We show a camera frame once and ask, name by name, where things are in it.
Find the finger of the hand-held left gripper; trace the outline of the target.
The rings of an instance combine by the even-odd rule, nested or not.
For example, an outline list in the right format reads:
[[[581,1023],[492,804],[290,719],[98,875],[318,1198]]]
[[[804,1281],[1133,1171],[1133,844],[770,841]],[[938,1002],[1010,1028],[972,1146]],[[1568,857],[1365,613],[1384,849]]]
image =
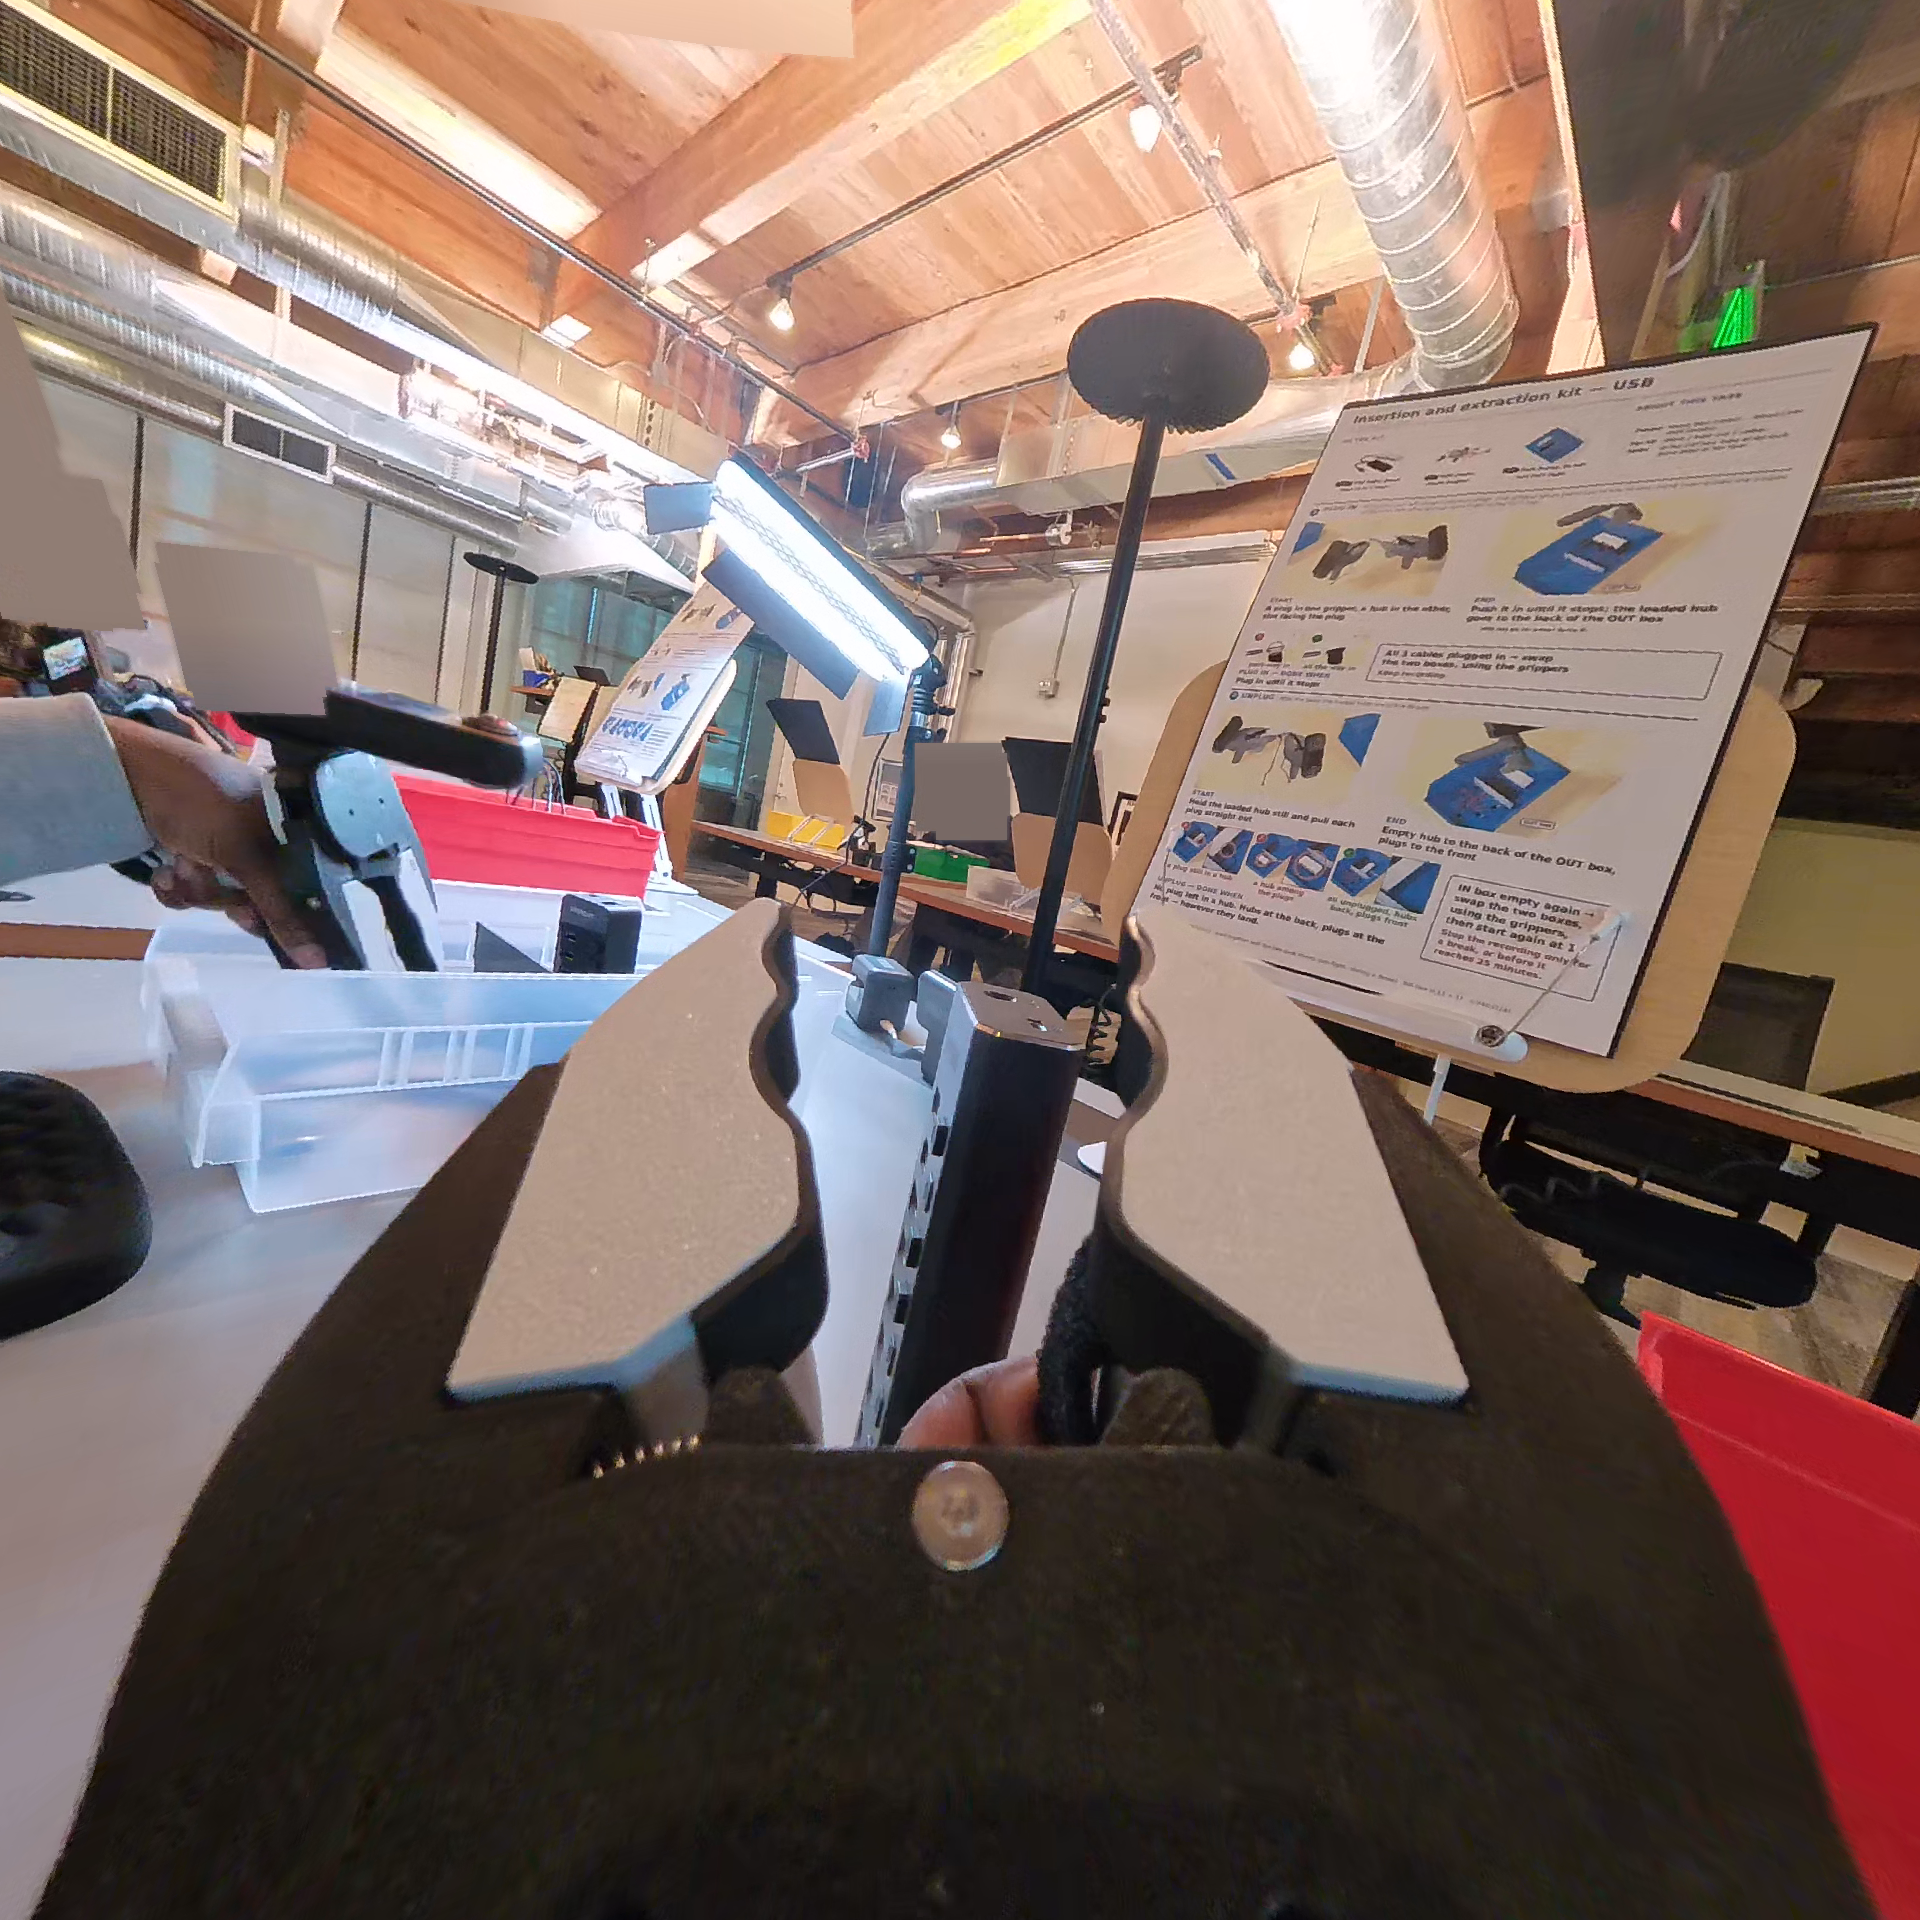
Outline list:
[[[511,722],[434,710],[431,774],[486,791],[527,791],[543,780],[543,745]]]

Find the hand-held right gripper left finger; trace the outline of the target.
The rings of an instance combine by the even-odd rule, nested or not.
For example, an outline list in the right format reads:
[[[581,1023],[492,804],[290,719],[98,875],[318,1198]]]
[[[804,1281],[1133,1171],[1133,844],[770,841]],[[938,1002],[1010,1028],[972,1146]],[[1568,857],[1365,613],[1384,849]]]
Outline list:
[[[588,1396],[628,1447],[692,1450],[734,1378],[768,1382],[775,1433],[822,1441],[795,996],[786,913],[742,907],[574,1042],[511,1172],[445,1163],[464,1217],[496,1210],[443,1377],[467,1436]]]

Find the clear plastic bin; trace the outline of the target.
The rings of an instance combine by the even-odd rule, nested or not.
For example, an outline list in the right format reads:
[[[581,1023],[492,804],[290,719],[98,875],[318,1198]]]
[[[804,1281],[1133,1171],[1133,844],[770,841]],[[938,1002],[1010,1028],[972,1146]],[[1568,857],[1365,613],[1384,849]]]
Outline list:
[[[419,1188],[634,975],[560,974],[560,894],[443,879],[443,972],[283,972],[210,913],[163,924],[142,1014],[183,1149],[259,1211]]]

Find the black USB hub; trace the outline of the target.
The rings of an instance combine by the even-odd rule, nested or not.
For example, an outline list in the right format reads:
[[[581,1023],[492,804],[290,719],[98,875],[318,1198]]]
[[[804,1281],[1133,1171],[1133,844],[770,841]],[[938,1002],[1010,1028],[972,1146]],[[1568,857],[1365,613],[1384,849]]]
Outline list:
[[[1010,1350],[1083,1047],[1040,996],[963,986],[855,1444],[892,1447],[941,1386]]]
[[[554,970],[557,974],[631,975],[640,970],[643,902],[618,897],[560,899]]]

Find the red plastic bin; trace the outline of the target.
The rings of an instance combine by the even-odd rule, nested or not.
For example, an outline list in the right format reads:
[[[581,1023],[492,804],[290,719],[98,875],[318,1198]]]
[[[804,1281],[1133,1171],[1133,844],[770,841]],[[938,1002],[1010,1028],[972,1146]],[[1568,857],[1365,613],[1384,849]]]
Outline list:
[[[1655,1311],[1636,1364],[1782,1646],[1882,1916],[1918,1916],[1918,1429]]]
[[[662,836],[646,822],[413,774],[396,786],[431,883],[643,899],[655,873]]]

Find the person's left forearm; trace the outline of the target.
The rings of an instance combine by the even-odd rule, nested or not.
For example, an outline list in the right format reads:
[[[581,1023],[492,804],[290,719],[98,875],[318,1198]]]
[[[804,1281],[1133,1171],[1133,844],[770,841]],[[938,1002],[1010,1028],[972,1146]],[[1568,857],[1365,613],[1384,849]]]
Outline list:
[[[152,853],[98,707],[3,702],[3,885]]]

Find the person's right hand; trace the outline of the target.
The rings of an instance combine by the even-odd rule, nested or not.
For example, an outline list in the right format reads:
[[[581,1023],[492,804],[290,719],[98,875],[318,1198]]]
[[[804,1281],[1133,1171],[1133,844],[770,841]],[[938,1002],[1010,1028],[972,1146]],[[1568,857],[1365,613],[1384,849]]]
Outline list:
[[[1036,1355],[986,1362],[941,1386],[902,1426],[900,1450],[1030,1450],[1043,1444]]]

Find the instruction poster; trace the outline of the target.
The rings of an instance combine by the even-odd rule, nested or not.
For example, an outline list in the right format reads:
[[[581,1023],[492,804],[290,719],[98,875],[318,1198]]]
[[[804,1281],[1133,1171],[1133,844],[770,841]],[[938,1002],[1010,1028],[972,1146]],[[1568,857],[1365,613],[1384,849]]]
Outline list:
[[[614,691],[575,754],[575,777],[637,795],[677,782],[734,684],[747,631],[750,620],[701,585]]]
[[[1139,905],[1606,1058],[1876,330],[1349,405]]]

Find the black floor lamp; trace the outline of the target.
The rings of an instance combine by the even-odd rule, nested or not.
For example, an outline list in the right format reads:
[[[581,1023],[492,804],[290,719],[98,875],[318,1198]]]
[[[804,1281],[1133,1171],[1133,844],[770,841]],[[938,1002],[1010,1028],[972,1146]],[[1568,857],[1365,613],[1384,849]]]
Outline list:
[[[1264,393],[1269,364],[1260,338],[1222,310],[1136,299],[1096,310],[1074,332],[1067,378],[1091,409],[1139,425],[1139,446],[1026,945],[1021,986],[1044,1002],[1056,995],[1051,961],[1067,871],[1166,434],[1205,434],[1246,417]]]
[[[486,599],[486,633],[485,633],[485,651],[482,651],[482,669],[476,685],[476,692],[467,707],[468,713],[492,713],[493,702],[493,678],[501,651],[501,621],[503,609],[507,601],[510,590],[534,588],[542,581],[542,573],[534,570],[519,564],[517,561],[482,551],[482,549],[467,549],[464,563],[474,570],[474,573],[482,581],[488,581],[488,599]]]

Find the LED light panel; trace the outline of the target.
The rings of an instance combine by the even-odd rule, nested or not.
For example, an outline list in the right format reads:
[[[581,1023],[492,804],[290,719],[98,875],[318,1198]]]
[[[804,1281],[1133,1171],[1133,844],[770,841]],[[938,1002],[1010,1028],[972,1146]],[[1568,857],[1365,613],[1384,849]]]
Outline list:
[[[922,627],[755,463],[711,483],[715,551],[703,583],[836,699],[858,676],[900,687],[927,658]]]

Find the black office chair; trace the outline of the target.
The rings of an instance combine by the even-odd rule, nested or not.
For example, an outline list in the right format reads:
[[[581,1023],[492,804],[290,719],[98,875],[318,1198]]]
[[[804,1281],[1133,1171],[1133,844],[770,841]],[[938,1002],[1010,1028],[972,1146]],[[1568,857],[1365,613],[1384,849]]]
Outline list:
[[[1581,1290],[1624,1329],[1640,1324],[1624,1306],[1630,1281],[1751,1311],[1805,1308],[1834,1220],[1770,1228],[1782,1171],[1786,1142],[1751,1125],[1517,1079],[1494,1083],[1479,1134],[1483,1182],[1523,1228],[1588,1260]]]

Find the cardboard box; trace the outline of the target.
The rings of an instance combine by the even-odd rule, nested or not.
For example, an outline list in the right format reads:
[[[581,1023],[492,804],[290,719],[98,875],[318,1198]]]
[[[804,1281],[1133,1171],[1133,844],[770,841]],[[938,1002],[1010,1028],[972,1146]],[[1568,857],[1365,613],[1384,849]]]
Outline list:
[[[1050,871],[1050,850],[1056,821],[1051,817],[1019,811],[1010,821],[1014,875],[1021,887],[1038,892]],[[1112,871],[1112,839],[1103,822],[1077,822],[1067,860],[1062,899],[1079,901],[1095,915],[1101,902],[1101,887]]]

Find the black light stand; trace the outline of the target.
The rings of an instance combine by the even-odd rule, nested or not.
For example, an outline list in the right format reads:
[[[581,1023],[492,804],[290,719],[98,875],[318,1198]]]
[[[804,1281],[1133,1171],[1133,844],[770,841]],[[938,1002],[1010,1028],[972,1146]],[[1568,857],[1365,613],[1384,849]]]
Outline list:
[[[927,657],[912,669],[902,685],[906,726],[900,774],[895,782],[892,822],[880,855],[880,879],[871,907],[868,937],[861,946],[867,956],[885,958],[894,940],[898,887],[908,866],[908,836],[914,819],[918,749],[932,743],[944,743],[944,719],[951,715],[951,710],[941,707],[944,684],[944,663],[938,657]]]

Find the wooden desk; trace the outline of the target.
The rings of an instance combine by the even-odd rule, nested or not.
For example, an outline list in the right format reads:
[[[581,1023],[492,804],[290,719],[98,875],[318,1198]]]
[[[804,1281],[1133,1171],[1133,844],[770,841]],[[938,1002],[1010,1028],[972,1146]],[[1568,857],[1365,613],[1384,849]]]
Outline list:
[[[732,849],[742,849],[750,861],[756,861],[759,868],[764,868],[768,861],[775,861],[775,866],[782,871],[824,875],[827,879],[847,879],[853,885],[867,885],[871,892],[880,885],[878,866],[847,860],[838,850],[820,850],[810,844],[792,844],[786,839],[778,839],[755,829],[732,828],[724,822],[694,822],[690,828],[690,835],[694,839],[707,836]],[[930,879],[909,873],[900,879],[898,899],[909,901],[914,907],[924,905],[944,913],[952,922],[972,922],[1019,940],[1026,940],[1034,932],[1030,917],[972,899],[963,883]],[[1080,953],[1106,964],[1115,964],[1119,961],[1119,948],[1112,942],[1101,940],[1096,931],[1083,932],[1074,927],[1059,927],[1054,935],[1054,948],[1059,953]]]

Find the silver air duct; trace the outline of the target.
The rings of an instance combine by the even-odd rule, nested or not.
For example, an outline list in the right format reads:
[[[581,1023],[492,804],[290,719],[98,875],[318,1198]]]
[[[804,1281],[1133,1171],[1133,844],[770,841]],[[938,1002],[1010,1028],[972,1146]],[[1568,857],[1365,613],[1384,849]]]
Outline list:
[[[1310,6],[1286,45],[1408,326],[1410,385],[1494,380],[1519,299],[1436,6]]]

